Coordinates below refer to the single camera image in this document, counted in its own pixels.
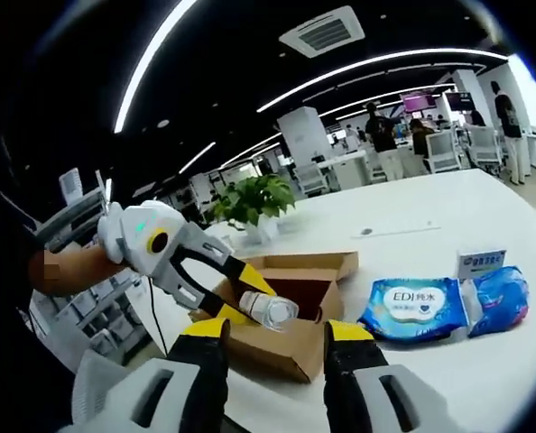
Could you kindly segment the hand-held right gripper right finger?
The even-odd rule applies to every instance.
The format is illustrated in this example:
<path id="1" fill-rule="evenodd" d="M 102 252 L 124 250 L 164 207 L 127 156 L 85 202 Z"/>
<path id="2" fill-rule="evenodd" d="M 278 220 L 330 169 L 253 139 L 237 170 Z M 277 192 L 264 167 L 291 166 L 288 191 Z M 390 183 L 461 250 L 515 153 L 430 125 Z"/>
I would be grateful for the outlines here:
<path id="1" fill-rule="evenodd" d="M 357 323 L 324 326 L 323 391 L 332 432 L 451 432 L 446 400 L 400 364 L 388 364 Z"/>

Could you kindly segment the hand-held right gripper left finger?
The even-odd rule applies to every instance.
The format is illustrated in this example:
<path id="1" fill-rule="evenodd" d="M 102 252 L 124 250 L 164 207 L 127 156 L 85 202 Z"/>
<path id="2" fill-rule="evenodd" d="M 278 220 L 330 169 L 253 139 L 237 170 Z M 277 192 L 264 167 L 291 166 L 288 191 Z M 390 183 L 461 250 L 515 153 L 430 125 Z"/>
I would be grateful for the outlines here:
<path id="1" fill-rule="evenodd" d="M 154 358 L 106 393 L 101 411 L 70 432 L 219 432 L 227 400 L 229 321 L 195 322 L 165 359 Z"/>

